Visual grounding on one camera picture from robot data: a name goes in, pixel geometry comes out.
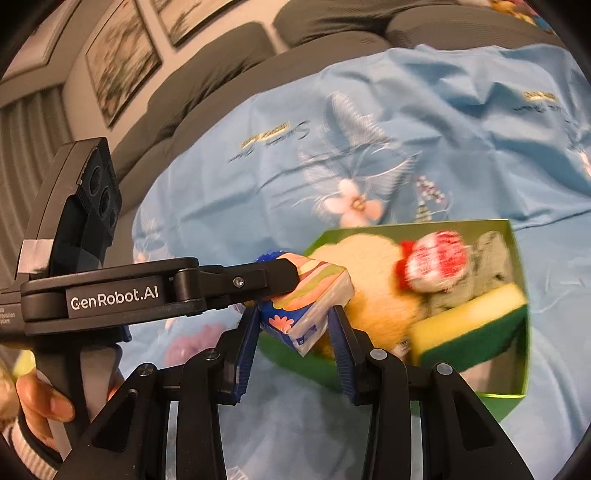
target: picture frame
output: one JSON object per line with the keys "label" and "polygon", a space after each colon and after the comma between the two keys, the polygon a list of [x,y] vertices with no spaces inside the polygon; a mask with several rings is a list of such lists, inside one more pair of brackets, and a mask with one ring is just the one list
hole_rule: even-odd
{"label": "picture frame", "polygon": [[150,0],[175,48],[243,0]]}
{"label": "picture frame", "polygon": [[162,65],[135,0],[123,0],[86,51],[100,111],[112,127],[144,83]]}
{"label": "picture frame", "polygon": [[29,36],[0,81],[45,67],[81,0],[66,0]]}

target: hand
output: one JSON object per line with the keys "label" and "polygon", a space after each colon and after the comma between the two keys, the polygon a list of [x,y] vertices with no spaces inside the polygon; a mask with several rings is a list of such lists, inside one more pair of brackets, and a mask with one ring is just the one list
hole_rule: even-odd
{"label": "hand", "polygon": [[[109,391],[108,399],[114,395],[123,380],[123,376],[118,371],[113,386]],[[49,448],[57,450],[47,420],[72,421],[75,412],[70,400],[39,380],[36,370],[19,377],[17,380],[17,394],[31,433]]]}

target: blue blanket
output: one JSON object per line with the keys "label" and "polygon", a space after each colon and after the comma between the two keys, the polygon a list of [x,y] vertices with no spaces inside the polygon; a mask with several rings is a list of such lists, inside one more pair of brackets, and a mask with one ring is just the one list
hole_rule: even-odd
{"label": "blue blanket", "polygon": [[[230,265],[338,226],[510,218],[533,334],[528,395],[502,426],[550,479],[591,417],[590,112],[557,47],[339,63],[250,98],[179,156],[138,211],[136,259]],[[133,327],[125,373],[182,362],[237,319]],[[368,415],[257,355],[242,403],[220,412],[226,464],[251,480],[359,478]]]}

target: green box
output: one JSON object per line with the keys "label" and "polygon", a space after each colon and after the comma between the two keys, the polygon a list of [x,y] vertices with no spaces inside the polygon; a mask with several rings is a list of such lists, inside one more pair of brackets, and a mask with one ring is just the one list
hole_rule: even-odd
{"label": "green box", "polygon": [[[304,252],[304,255],[310,255],[324,244],[336,244],[356,233],[382,235],[391,238],[396,243],[400,243],[403,240],[418,240],[428,233],[439,230],[458,232],[467,244],[474,244],[484,233],[490,231],[499,232],[503,236],[511,254],[514,282],[527,297],[518,247],[509,220],[406,223],[328,230]],[[340,391],[339,377],[333,361],[322,358],[313,352],[301,357],[298,353],[286,348],[281,342],[264,332],[261,332],[259,347],[267,358],[279,366],[314,380],[330,390]],[[525,397],[529,362],[530,318],[528,315],[509,350],[493,360],[488,387],[480,389],[483,391],[477,391],[478,396],[497,421],[504,419]]]}

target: screw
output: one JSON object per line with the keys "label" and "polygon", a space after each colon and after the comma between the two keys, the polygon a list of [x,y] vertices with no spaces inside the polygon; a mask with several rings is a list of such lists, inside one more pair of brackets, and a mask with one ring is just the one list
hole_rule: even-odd
{"label": "screw", "polygon": [[386,360],[388,354],[381,348],[374,348],[369,353],[369,356],[371,356],[371,358],[373,358],[374,360]]}
{"label": "screw", "polygon": [[138,367],[138,373],[140,377],[147,377],[154,371],[154,366],[152,364],[143,364]]}
{"label": "screw", "polygon": [[450,367],[448,364],[439,364],[437,365],[437,371],[442,375],[451,375],[453,373],[453,368]]}
{"label": "screw", "polygon": [[205,360],[207,360],[208,362],[210,362],[211,360],[215,360],[219,356],[220,356],[220,354],[217,352],[217,350],[215,348],[210,348],[207,351],[207,354],[205,356]]}

